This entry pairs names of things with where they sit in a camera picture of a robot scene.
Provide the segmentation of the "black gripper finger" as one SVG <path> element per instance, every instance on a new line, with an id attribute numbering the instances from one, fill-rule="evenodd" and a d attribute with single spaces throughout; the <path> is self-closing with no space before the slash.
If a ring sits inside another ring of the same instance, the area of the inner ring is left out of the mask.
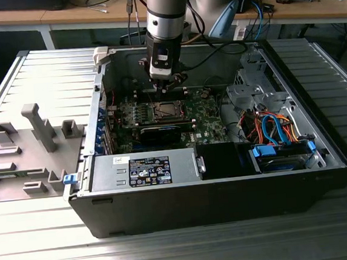
<path id="1" fill-rule="evenodd" d="M 172 80 L 164 79 L 162 82 L 161 93 L 166 93 L 183 84 L 188 78 L 186 73 L 175 73 Z"/>
<path id="2" fill-rule="evenodd" d="M 141 67 L 143 67 L 143 69 L 145 70 L 147 76 L 148 76 L 148 81 L 153 85 L 153 88 L 156 91 L 156 94 L 161 94 L 162 93 L 162 89 L 160 89 L 160 83 L 157 79 L 153 79 L 150 75 L 150 63 L 148 61 L 147 58 L 142 58 L 140 60 L 138 60 L 139 65 Z"/>

